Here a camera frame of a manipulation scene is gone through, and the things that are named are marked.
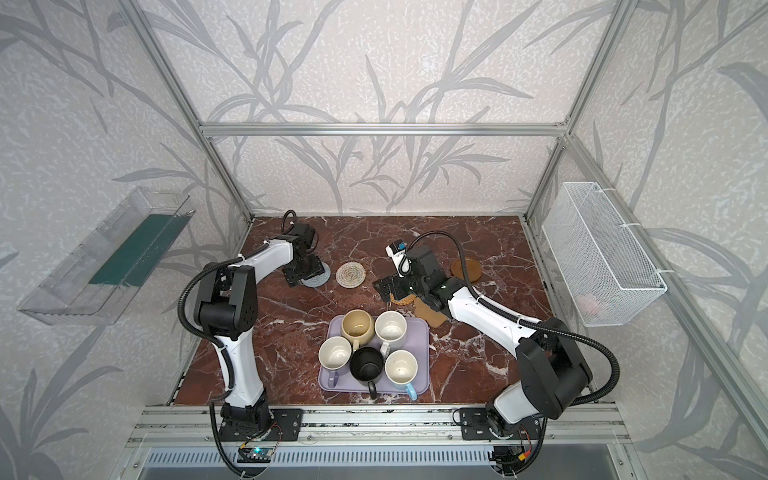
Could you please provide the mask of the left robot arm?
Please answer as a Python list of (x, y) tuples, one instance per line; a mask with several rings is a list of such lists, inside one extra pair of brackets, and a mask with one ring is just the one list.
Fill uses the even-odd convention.
[(206, 265), (180, 294), (180, 324), (216, 349), (225, 383), (221, 415), (232, 424), (264, 429), (271, 421), (253, 350), (258, 283), (277, 270), (289, 287), (327, 278), (318, 241), (315, 228), (294, 223), (248, 255)]

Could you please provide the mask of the beige ceramic mug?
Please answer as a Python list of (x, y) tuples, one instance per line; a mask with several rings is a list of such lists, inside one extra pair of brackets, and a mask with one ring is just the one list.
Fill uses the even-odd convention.
[(375, 322), (368, 312), (351, 310), (342, 319), (341, 334), (350, 343), (352, 351), (357, 351), (373, 339)]

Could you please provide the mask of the white patterned round coaster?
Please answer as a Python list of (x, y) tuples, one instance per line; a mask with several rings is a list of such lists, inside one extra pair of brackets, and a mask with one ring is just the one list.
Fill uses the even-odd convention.
[(359, 262), (346, 262), (337, 269), (335, 279), (341, 287), (354, 289), (365, 282), (366, 270)]

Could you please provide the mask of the brown wooden round coaster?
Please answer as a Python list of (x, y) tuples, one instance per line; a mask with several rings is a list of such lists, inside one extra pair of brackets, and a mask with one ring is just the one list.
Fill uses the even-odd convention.
[[(472, 283), (477, 282), (482, 277), (481, 265), (475, 259), (469, 258), (469, 257), (465, 259), (465, 263), (467, 267), (467, 273), (469, 275), (469, 281)], [(451, 263), (450, 271), (454, 277), (457, 277), (459, 279), (464, 278), (461, 260), (459, 258), (455, 259)]]

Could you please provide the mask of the cork paw-shaped coaster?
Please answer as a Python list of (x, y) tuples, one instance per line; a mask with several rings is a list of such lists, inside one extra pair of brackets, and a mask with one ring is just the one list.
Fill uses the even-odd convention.
[(425, 304), (420, 298), (416, 298), (414, 300), (413, 306), (414, 306), (414, 315), (417, 318), (420, 318), (426, 321), (427, 324), (433, 329), (439, 328), (448, 320), (448, 317), (445, 314), (443, 314), (442, 312), (433, 310), (427, 304)]

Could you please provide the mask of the woven rattan round coaster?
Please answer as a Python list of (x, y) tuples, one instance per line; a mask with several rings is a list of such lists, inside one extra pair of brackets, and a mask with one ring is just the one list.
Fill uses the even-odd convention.
[(390, 295), (390, 302), (395, 304), (395, 305), (405, 306), (405, 305), (412, 304), (416, 300), (416, 298), (417, 298), (416, 295), (409, 294), (409, 295), (406, 295), (403, 298), (398, 299), (393, 294), (391, 294)]

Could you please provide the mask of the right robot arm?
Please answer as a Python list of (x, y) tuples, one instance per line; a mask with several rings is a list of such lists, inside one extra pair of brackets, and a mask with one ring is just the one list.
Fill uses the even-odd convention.
[[(565, 409), (597, 401), (617, 386), (620, 366), (605, 345), (576, 334), (557, 318), (540, 320), (515, 312), (480, 294), (462, 278), (449, 277), (433, 251), (402, 241), (386, 247), (395, 273), (374, 283), (384, 301), (415, 296), (432, 310), (467, 324), (513, 354), (519, 380), (486, 405), (491, 429), (500, 437), (527, 418), (559, 418)], [(593, 373), (579, 346), (601, 353), (610, 364), (606, 383), (584, 390)]]

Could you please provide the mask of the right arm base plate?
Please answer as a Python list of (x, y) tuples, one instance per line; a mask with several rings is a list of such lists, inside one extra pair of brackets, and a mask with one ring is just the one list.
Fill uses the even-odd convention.
[(485, 407), (462, 407), (456, 409), (452, 419), (461, 430), (465, 441), (525, 441), (537, 440), (543, 420), (526, 417), (519, 423), (505, 424), (501, 420), (490, 420)]

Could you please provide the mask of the blue-grey round coaster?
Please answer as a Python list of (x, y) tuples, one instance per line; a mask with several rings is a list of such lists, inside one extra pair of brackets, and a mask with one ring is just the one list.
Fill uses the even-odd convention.
[(315, 275), (311, 278), (304, 279), (301, 281), (301, 283), (309, 288), (319, 288), (326, 284), (331, 276), (330, 267), (323, 262), (322, 263), (323, 271), (319, 275)]

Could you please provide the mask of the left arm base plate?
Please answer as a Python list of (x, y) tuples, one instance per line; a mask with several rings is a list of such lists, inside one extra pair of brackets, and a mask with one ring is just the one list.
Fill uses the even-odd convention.
[(221, 409), (222, 424), (218, 436), (223, 442), (286, 441), (298, 439), (302, 409), (270, 409), (264, 405)]

